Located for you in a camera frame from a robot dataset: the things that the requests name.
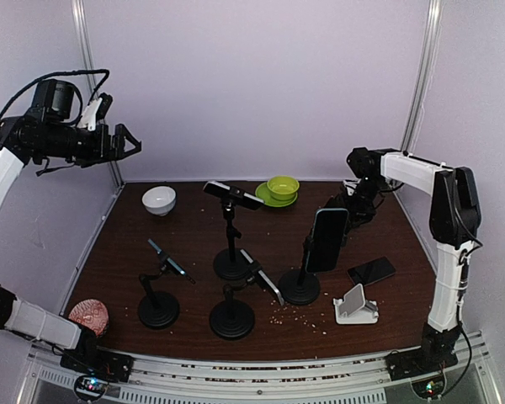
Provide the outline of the large black smartphone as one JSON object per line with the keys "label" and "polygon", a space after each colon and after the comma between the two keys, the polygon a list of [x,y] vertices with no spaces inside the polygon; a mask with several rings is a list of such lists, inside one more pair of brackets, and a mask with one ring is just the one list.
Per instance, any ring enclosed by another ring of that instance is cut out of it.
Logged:
{"label": "large black smartphone", "polygon": [[333,195],[325,203],[324,208],[326,208],[326,209],[347,209],[348,208],[348,195],[343,194],[343,193]]}

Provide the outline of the pink cased smartphone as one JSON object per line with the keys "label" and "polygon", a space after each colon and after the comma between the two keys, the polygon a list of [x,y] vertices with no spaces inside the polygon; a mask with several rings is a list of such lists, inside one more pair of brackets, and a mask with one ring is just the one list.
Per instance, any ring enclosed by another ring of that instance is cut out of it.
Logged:
{"label": "pink cased smartphone", "polygon": [[381,257],[362,263],[347,271],[354,284],[369,285],[387,279],[396,273],[396,269],[387,257]]}

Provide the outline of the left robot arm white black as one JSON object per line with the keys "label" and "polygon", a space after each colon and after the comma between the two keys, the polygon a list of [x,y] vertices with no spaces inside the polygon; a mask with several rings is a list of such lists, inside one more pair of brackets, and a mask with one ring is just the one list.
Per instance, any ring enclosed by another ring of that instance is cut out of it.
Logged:
{"label": "left robot arm white black", "polygon": [[[55,72],[36,78],[21,88],[35,93],[27,111],[15,117],[0,113],[0,209],[13,183],[30,163],[49,173],[48,162],[61,158],[70,166],[91,167],[117,162],[141,151],[137,140],[123,124],[114,132],[103,120],[113,99],[93,91],[88,102],[80,102],[75,119],[72,103],[81,100],[78,87],[69,77],[78,71]],[[7,330],[61,350],[87,374],[104,367],[104,355],[97,349],[96,334],[86,326],[53,314],[21,299],[0,285],[0,330]]]}

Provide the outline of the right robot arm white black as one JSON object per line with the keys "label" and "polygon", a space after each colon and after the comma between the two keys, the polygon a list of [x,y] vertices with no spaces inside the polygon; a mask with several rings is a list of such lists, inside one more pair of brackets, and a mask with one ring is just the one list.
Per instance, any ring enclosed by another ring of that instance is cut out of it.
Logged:
{"label": "right robot arm white black", "polygon": [[474,174],[468,167],[449,167],[390,148],[356,147],[347,163],[358,179],[353,191],[344,189],[339,197],[349,212],[350,230],[372,221],[375,199],[386,192],[389,181],[431,198],[428,225],[438,252],[433,304],[419,348],[391,353],[387,360],[392,369],[409,364],[432,371],[454,357],[454,345],[463,332],[470,256],[482,246],[477,238],[481,208]]}

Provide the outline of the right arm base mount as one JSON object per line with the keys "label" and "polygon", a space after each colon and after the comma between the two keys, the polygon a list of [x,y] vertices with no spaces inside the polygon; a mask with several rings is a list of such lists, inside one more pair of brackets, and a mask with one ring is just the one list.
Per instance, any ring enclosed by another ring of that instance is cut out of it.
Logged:
{"label": "right arm base mount", "polygon": [[392,381],[417,377],[439,372],[458,364],[455,353],[440,355],[438,358],[427,356],[422,348],[403,352],[393,351],[385,357],[386,368]]}

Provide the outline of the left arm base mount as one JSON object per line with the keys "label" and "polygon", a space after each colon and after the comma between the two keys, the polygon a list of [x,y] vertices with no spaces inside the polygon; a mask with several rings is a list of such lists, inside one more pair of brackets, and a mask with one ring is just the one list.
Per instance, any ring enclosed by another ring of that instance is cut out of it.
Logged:
{"label": "left arm base mount", "polygon": [[60,366],[84,375],[92,375],[109,382],[127,383],[134,359],[127,354],[96,348],[93,353],[82,354],[77,350],[61,349]]}

